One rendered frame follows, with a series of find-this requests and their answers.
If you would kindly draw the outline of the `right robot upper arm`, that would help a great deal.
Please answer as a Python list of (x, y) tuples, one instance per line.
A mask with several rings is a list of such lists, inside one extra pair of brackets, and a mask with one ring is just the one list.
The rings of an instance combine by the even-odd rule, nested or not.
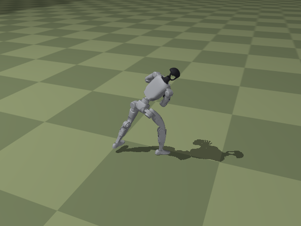
[(165, 96), (163, 100), (159, 103), (162, 107), (165, 106), (165, 104), (169, 101), (170, 97), (173, 95), (173, 91), (170, 88), (166, 88), (165, 90)]

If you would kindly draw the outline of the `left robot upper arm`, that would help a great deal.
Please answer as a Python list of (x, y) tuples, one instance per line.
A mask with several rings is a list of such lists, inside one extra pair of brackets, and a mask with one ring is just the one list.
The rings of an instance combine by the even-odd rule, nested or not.
[(154, 79), (157, 75), (160, 75), (160, 72), (153, 72), (152, 74), (145, 77), (145, 82), (150, 83), (152, 79)]

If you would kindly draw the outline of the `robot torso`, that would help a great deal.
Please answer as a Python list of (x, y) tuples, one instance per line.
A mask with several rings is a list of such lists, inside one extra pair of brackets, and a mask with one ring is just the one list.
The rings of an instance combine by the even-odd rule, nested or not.
[(170, 88), (170, 84), (164, 83), (161, 77), (164, 75), (157, 75), (147, 86), (144, 91), (146, 97), (143, 97), (142, 100), (139, 100), (136, 104), (136, 109), (144, 113), (145, 108), (149, 108), (149, 101), (155, 101), (161, 98), (165, 94), (166, 88)]

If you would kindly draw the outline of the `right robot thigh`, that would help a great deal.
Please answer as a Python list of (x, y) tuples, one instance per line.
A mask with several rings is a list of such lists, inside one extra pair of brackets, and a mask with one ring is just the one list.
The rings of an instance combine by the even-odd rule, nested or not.
[(166, 131), (163, 119), (155, 110), (153, 110), (151, 108), (150, 109), (145, 108), (144, 113), (149, 119), (152, 118), (152, 120), (159, 126), (157, 129), (157, 132), (160, 129), (163, 129), (164, 131)]

